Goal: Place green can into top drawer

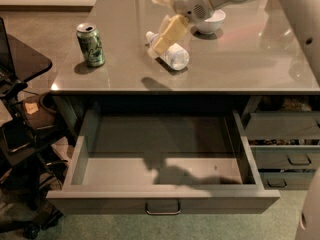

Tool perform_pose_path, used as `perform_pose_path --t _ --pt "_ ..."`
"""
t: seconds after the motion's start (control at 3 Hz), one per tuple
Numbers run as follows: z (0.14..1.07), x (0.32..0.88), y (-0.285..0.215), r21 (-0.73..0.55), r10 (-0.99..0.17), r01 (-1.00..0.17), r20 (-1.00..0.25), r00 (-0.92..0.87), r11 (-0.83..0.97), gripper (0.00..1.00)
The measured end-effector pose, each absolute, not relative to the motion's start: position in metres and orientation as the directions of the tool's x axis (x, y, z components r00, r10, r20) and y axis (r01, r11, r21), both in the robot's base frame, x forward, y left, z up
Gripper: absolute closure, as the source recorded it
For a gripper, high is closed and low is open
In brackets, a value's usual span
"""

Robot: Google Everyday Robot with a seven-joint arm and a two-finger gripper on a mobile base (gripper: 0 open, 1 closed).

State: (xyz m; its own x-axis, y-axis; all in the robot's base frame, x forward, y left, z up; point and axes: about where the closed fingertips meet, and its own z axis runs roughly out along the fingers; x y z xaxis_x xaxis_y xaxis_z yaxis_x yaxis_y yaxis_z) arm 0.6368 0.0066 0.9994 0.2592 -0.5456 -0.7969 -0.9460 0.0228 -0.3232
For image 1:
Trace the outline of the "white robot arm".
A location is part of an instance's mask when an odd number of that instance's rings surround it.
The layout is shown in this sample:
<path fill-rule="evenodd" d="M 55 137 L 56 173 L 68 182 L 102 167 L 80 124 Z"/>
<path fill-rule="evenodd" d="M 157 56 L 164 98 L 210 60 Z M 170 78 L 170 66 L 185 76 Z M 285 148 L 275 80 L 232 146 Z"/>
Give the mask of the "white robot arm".
<path fill-rule="evenodd" d="M 170 46 L 181 40 L 190 25 L 210 18 L 214 11 L 230 4 L 250 0 L 151 0 L 168 7 L 175 13 L 165 17 L 159 36 L 148 50 L 152 58 L 164 54 Z M 283 10 L 310 68 L 320 81 L 320 0 L 277 0 Z"/>

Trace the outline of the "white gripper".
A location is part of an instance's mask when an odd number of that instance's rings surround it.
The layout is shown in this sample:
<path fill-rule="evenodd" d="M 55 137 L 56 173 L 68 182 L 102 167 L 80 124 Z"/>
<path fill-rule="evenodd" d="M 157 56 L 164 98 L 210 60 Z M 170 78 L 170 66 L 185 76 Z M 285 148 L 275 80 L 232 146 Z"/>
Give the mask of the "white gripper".
<path fill-rule="evenodd" d="M 212 17 L 214 10 L 209 0 L 151 0 L 158 5 L 170 5 L 177 15 L 165 16 L 158 36 L 149 46 L 148 55 L 158 58 L 187 33 L 189 21 L 198 24 Z"/>

